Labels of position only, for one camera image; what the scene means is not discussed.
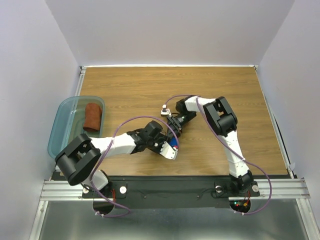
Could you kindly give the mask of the brown towel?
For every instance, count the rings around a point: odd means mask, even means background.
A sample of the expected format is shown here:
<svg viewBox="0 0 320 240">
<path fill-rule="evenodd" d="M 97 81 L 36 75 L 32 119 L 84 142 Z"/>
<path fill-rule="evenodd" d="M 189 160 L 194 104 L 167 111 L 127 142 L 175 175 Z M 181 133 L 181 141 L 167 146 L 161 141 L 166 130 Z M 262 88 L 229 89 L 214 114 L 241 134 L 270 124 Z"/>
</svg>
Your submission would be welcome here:
<svg viewBox="0 0 320 240">
<path fill-rule="evenodd" d="M 83 130 L 98 132 L 101 128 L 102 108 L 96 103 L 88 103 L 85 107 Z"/>
</svg>

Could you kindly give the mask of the teal plastic bin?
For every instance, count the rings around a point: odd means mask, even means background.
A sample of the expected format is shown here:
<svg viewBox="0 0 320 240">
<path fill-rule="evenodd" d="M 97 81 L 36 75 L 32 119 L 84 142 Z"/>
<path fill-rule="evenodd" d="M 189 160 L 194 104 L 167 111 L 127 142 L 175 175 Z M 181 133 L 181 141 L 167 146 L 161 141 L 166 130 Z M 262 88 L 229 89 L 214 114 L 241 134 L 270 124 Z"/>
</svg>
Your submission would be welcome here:
<svg viewBox="0 0 320 240">
<path fill-rule="evenodd" d="M 103 123 L 97 132 L 87 132 L 83 129 L 85 123 L 85 109 L 87 104 L 97 104 L 101 107 L 104 120 L 105 102 L 98 96 L 73 96 L 65 99 L 58 107 L 51 129 L 47 151 L 51 158 L 55 158 L 75 137 L 87 134 L 89 137 L 100 138 L 103 134 Z"/>
</svg>

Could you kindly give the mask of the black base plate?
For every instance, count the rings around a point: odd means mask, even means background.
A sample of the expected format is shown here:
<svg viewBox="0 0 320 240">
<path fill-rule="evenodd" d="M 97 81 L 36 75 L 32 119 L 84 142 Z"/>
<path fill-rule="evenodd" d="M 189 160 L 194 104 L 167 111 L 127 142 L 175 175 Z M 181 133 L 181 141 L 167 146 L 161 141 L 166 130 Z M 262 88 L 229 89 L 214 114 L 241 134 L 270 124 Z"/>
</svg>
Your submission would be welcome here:
<svg viewBox="0 0 320 240">
<path fill-rule="evenodd" d="M 260 196 L 236 191 L 229 176 L 110 176 L 101 193 L 129 209 L 229 208 L 229 200 Z"/>
</svg>

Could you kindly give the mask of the aluminium frame rail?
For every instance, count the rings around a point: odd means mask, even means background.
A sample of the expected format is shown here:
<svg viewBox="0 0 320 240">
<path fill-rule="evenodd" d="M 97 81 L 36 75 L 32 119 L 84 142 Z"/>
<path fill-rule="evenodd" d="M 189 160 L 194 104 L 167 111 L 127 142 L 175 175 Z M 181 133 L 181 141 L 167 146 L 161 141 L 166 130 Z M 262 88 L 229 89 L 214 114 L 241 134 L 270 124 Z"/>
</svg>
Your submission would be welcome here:
<svg viewBox="0 0 320 240">
<path fill-rule="evenodd" d="M 309 199 L 310 193 L 303 179 L 271 179 L 271 199 Z M 259 196 L 250 195 L 252 200 L 266 200 L 270 195 L 270 185 L 266 179 L 257 180 Z M 42 186 L 41 201 L 90 201 L 100 200 L 88 197 L 81 185 L 70 186 L 67 181 L 45 181 Z"/>
</svg>

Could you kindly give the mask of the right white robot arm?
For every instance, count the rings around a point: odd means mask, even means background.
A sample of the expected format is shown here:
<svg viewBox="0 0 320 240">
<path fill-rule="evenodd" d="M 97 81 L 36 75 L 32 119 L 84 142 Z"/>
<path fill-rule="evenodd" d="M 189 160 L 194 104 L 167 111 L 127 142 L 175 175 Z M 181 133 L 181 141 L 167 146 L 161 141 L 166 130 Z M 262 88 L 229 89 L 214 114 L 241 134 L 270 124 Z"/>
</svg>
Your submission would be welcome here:
<svg viewBox="0 0 320 240">
<path fill-rule="evenodd" d="M 227 99 L 223 96 L 203 98 L 198 95 L 184 95 L 183 97 L 176 103 L 176 110 L 180 113 L 200 113 L 214 136 L 223 145 L 229 166 L 231 192 L 235 195 L 248 192 L 254 178 L 239 145 L 238 119 Z"/>
</svg>

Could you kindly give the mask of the blue towel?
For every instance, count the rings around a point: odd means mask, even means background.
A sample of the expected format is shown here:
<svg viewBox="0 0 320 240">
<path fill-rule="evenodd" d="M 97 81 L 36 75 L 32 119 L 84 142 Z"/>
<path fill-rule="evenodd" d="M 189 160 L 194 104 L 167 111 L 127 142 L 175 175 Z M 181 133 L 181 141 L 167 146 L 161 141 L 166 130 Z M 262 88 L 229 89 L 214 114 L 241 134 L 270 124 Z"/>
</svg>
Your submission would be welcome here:
<svg viewBox="0 0 320 240">
<path fill-rule="evenodd" d="M 169 144 L 172 148 L 178 149 L 178 142 L 177 142 L 177 140 L 176 140 L 175 138 L 172 138 L 172 139 L 168 142 L 168 144 Z"/>
</svg>

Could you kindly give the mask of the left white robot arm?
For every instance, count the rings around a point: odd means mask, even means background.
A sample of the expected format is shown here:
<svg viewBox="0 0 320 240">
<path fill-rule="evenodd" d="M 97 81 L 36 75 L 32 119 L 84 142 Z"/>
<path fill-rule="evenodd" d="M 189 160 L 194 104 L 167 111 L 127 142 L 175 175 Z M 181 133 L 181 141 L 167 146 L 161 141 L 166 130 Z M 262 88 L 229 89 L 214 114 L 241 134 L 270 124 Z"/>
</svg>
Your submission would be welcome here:
<svg viewBox="0 0 320 240">
<path fill-rule="evenodd" d="M 55 163 L 69 185 L 82 184 L 100 197 L 106 197 L 111 193 L 111 184 L 107 174 L 96 169 L 98 161 L 116 155 L 140 153 L 146 149 L 174 160 L 177 150 L 169 145 L 169 139 L 162 134 L 162 130 L 162 126 L 153 120 L 144 128 L 115 137 L 90 138 L 83 133 L 55 157 Z"/>
</svg>

